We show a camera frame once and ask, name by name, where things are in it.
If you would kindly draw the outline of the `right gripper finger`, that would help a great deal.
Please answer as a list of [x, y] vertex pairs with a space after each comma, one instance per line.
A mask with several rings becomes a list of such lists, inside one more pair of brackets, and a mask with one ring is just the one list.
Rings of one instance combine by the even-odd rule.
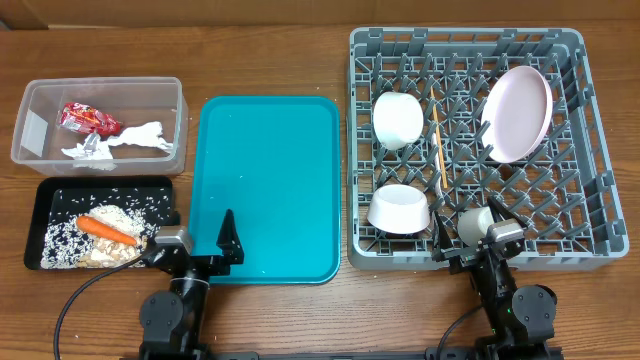
[[487, 199], [487, 205], [490, 209], [492, 219], [495, 223], [505, 220], [515, 220], [521, 228], [526, 229], [527, 223], [520, 219], [515, 213], [507, 209], [496, 196], [490, 196]]
[[434, 228], [432, 230], [432, 239], [434, 242], [432, 259], [436, 262], [448, 261], [451, 258], [450, 252], [454, 249], [447, 227], [441, 219], [441, 215], [433, 212]]

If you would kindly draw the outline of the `white cup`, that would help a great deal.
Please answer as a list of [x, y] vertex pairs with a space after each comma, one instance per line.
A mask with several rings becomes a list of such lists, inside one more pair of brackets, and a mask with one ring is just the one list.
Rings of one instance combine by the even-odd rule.
[[494, 219], [489, 207], [470, 209], [459, 216], [458, 236], [464, 244], [473, 246], [486, 236], [488, 228], [493, 223]]

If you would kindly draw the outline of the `pink bowl with food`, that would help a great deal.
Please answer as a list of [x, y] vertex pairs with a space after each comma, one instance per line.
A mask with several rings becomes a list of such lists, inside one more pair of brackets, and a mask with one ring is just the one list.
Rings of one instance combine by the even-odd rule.
[[431, 221], [427, 197], [409, 185], [384, 185], [373, 193], [367, 220], [375, 228], [387, 233], [420, 232]]

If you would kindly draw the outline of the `wooden chopstick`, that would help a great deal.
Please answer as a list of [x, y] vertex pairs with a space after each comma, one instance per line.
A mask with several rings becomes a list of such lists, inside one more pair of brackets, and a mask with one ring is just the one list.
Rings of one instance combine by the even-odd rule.
[[[430, 87], [430, 95], [431, 95], [431, 99], [434, 100], [437, 103], [433, 86]], [[442, 144], [442, 140], [441, 140], [441, 133], [440, 133], [440, 127], [439, 127], [439, 117], [438, 117], [438, 110], [437, 110], [437, 104], [436, 103], [432, 107], [432, 116], [433, 116], [433, 121], [436, 124], [435, 135], [436, 135], [436, 141], [437, 141], [437, 145], [438, 145], [439, 166], [440, 166], [440, 170], [441, 170], [441, 183], [442, 183], [441, 186], [442, 186], [442, 189], [446, 190], [448, 188], [448, 180], [447, 180], [447, 175], [446, 175], [446, 166], [445, 166], [445, 161], [444, 161], [444, 151], [443, 151], [443, 144]]]

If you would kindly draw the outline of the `orange carrot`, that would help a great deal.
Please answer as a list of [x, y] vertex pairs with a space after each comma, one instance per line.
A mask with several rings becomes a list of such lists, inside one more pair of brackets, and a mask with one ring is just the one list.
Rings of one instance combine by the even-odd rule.
[[105, 238], [117, 243], [135, 246], [137, 241], [135, 238], [124, 234], [96, 219], [89, 216], [79, 216], [76, 219], [76, 226], [79, 230], [100, 238]]

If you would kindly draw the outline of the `white tissue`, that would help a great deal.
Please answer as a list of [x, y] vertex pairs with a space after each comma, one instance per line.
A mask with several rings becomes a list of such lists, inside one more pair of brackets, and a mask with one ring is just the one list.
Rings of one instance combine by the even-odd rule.
[[111, 171], [116, 168], [109, 144], [97, 133], [89, 134], [75, 148], [62, 149], [62, 153], [74, 159], [74, 167]]
[[127, 127], [119, 135], [110, 136], [106, 143], [112, 147], [135, 145], [157, 148], [170, 153], [173, 150], [173, 144], [167, 142], [162, 135], [162, 124], [158, 121], [153, 121], [137, 127]]

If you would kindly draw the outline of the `large white plate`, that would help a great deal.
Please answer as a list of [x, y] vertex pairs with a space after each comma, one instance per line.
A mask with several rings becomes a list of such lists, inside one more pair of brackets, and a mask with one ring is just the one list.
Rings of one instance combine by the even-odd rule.
[[531, 66], [518, 66], [501, 76], [483, 107], [481, 136], [489, 156], [513, 163], [529, 156], [542, 142], [551, 122], [553, 96], [544, 76]]

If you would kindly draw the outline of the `small white plate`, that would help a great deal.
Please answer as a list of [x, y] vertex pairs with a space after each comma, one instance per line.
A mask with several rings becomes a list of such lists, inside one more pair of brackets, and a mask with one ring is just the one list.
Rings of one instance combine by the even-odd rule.
[[373, 107], [377, 140], [388, 150], [399, 150], [421, 136], [424, 120], [419, 101], [411, 94], [385, 92]]

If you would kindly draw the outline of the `red snack wrapper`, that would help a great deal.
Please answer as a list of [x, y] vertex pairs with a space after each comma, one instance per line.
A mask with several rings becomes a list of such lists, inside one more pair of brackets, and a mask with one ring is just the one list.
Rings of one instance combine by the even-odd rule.
[[64, 105], [57, 124], [72, 132], [100, 136], [116, 135], [122, 130], [122, 124], [110, 114], [77, 102]]

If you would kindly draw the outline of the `white plastic fork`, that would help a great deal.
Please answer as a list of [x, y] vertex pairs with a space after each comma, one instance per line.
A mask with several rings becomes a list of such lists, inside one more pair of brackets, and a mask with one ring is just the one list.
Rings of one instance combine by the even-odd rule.
[[432, 147], [435, 149], [435, 167], [436, 170], [438, 171], [439, 174], [439, 179], [437, 181], [437, 184], [435, 185], [435, 193], [438, 197], [442, 197], [443, 196], [443, 178], [442, 178], [442, 170], [441, 170], [441, 161], [440, 161], [440, 145], [439, 145], [439, 141], [437, 140], [437, 135], [434, 133], [431, 136], [431, 145]]

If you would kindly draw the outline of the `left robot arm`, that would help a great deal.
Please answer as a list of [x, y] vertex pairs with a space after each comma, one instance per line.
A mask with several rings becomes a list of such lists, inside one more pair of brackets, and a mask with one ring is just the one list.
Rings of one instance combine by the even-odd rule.
[[211, 359], [200, 341], [210, 279], [227, 276], [244, 262], [234, 220], [225, 213], [216, 245], [220, 255], [194, 255], [194, 242], [184, 226], [161, 228], [143, 252], [143, 261], [171, 276], [169, 288], [144, 300], [139, 314], [143, 327], [140, 359]]

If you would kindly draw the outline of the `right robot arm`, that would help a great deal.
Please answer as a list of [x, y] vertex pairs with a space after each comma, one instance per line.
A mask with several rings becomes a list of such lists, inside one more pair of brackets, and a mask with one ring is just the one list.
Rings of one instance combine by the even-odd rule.
[[[496, 197], [488, 199], [494, 223], [474, 245], [456, 248], [441, 215], [434, 211], [432, 259], [449, 263], [449, 272], [467, 272], [480, 304], [458, 318], [441, 337], [437, 347], [425, 350], [427, 359], [532, 359], [564, 357], [560, 347], [550, 347], [554, 337], [557, 296], [549, 287], [519, 287], [507, 261], [525, 247], [527, 225]], [[486, 313], [492, 334], [475, 340], [471, 347], [447, 347], [447, 339], [477, 311]]]

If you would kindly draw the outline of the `grey dishwasher rack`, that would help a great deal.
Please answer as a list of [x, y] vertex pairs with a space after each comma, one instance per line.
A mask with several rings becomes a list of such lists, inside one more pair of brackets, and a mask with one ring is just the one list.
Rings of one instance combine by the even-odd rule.
[[[490, 90], [520, 65], [550, 85], [553, 110], [541, 144], [510, 164], [491, 159], [481, 136]], [[433, 86], [437, 103], [431, 99]], [[376, 138], [372, 114], [385, 92], [420, 103], [420, 138], [399, 150]], [[434, 270], [428, 231], [395, 235], [372, 226], [373, 193], [390, 184], [422, 191], [448, 229], [490, 196], [528, 225], [512, 265], [587, 271], [624, 257], [629, 237], [581, 34], [569, 28], [360, 27], [347, 70], [348, 257], [361, 270]], [[435, 193], [432, 107], [437, 104], [448, 188]]]

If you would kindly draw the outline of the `teal serving tray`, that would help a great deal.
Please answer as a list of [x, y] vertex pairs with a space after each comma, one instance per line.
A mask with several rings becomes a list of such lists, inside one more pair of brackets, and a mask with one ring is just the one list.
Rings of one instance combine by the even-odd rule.
[[341, 262], [340, 114], [320, 96], [219, 96], [202, 108], [189, 232], [220, 253], [234, 214], [244, 262], [214, 284], [323, 284]]

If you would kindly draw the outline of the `black tray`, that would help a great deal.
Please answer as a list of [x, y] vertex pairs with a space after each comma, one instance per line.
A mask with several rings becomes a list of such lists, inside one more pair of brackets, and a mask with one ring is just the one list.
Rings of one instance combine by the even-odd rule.
[[174, 191], [171, 179], [166, 176], [120, 176], [120, 177], [52, 177], [43, 180], [37, 188], [27, 245], [24, 252], [24, 265], [31, 270], [46, 270], [39, 265], [43, 250], [43, 237], [46, 231], [48, 213], [53, 203], [54, 192], [60, 189], [95, 188], [138, 188], [166, 187], [172, 196]]

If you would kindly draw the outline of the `rice and peanuts pile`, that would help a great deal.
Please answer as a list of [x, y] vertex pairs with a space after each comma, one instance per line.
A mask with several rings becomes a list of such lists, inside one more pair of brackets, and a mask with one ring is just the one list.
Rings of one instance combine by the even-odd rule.
[[[172, 196], [166, 187], [57, 190], [39, 265], [46, 270], [116, 267], [137, 257], [171, 215]], [[77, 226], [81, 216], [131, 236], [136, 243], [128, 245], [83, 231]]]

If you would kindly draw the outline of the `clear plastic bin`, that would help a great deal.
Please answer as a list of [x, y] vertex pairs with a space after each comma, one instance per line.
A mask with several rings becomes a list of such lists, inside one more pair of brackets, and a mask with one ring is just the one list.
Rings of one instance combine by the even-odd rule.
[[[62, 149], [75, 148], [85, 134], [61, 128], [57, 120], [68, 102], [110, 114], [122, 128], [158, 121], [162, 137], [173, 144], [166, 153], [135, 145], [110, 147], [116, 168], [101, 171], [74, 167]], [[93, 77], [30, 82], [16, 119], [11, 159], [47, 176], [177, 175], [186, 161], [189, 110], [176, 77]]]

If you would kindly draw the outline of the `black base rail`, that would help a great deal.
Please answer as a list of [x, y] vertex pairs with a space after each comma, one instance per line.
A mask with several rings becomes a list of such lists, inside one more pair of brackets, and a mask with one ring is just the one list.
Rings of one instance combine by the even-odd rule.
[[437, 348], [418, 352], [349, 352], [349, 353], [296, 353], [260, 355], [256, 352], [212, 353], [211, 360], [468, 360], [475, 359], [471, 347], [443, 348], [437, 356]]

